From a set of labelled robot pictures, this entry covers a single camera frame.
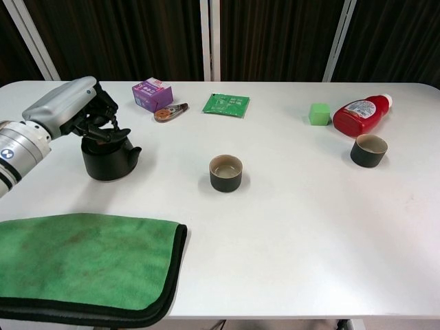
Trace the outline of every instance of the white table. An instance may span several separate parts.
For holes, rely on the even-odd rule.
[[[1,118],[20,120],[60,84],[2,87]],[[169,318],[440,318],[439,90],[172,82],[176,102],[190,109],[159,124],[134,103],[134,84],[102,87],[119,104],[120,126],[143,148],[137,168],[118,181],[95,181],[80,138],[60,138],[0,200],[0,221],[101,212],[185,223],[190,236]],[[249,96],[245,118],[203,114],[212,92]],[[372,132],[389,145],[377,168],[350,160],[353,139],[308,123],[313,102],[335,111],[381,93],[394,103]],[[208,163],[223,153],[244,166],[230,194],[209,182]]]

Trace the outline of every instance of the dark curtain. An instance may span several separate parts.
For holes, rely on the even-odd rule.
[[[221,79],[322,81],[344,0],[221,0]]]
[[[203,80],[196,0],[25,0],[60,77]]]
[[[0,1],[0,87],[19,80],[42,80],[28,47]]]
[[[357,0],[332,81],[440,88],[440,1]]]

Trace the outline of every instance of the microfiber cloth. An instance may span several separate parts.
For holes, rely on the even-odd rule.
[[[0,318],[152,325],[173,301],[186,232],[102,214],[0,222]]]

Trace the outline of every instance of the bottle label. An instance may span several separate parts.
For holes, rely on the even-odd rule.
[[[348,111],[356,113],[361,118],[371,117],[376,112],[376,106],[370,101],[356,101],[345,107]]]

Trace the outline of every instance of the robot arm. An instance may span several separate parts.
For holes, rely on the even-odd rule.
[[[92,142],[123,141],[130,129],[119,129],[118,105],[94,77],[66,82],[23,112],[24,122],[0,123],[0,197],[12,189],[49,152],[49,143],[74,133]],[[101,129],[111,123],[112,129]]]

